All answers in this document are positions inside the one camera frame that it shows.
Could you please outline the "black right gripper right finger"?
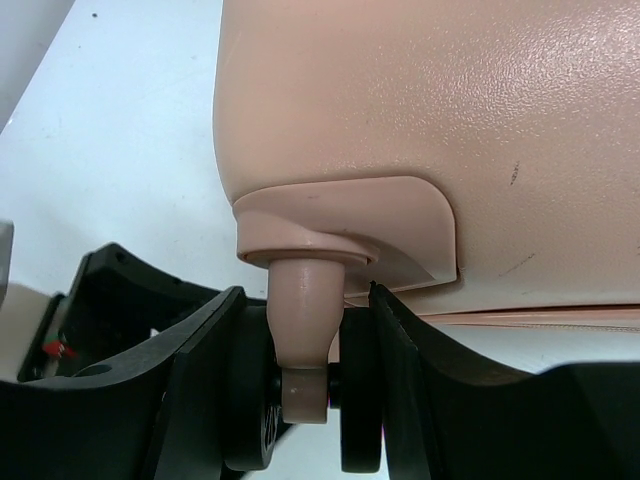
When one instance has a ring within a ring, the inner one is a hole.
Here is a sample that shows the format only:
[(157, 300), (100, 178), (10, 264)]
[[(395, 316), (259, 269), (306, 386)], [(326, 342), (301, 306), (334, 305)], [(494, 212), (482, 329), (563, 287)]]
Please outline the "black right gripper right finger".
[(369, 310), (385, 384), (393, 479), (635, 479), (639, 367), (581, 363), (530, 374), (414, 315), (382, 285)]

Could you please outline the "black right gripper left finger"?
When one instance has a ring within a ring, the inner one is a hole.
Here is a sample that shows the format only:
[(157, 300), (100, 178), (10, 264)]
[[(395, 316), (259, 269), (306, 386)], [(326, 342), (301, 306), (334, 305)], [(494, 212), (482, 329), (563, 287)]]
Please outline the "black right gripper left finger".
[(1, 385), (4, 479), (218, 479), (229, 288), (185, 320), (73, 377)]

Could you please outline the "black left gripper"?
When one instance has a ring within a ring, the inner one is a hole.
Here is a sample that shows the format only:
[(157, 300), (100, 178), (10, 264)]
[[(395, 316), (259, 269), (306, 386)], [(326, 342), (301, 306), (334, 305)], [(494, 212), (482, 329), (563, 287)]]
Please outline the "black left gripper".
[(69, 292), (46, 305), (17, 380), (78, 376), (149, 340), (152, 331), (163, 333), (219, 294), (106, 244), (82, 258)]

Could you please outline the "pink hardshell suitcase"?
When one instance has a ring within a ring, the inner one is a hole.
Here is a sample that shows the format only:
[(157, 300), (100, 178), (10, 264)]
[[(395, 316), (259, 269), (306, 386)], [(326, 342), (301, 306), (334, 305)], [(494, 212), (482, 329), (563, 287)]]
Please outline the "pink hardshell suitcase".
[(342, 469), (387, 464), (373, 285), (414, 315), (639, 321), (635, 1), (227, 1), (213, 104), (240, 260), (227, 462), (258, 415), (340, 412)]

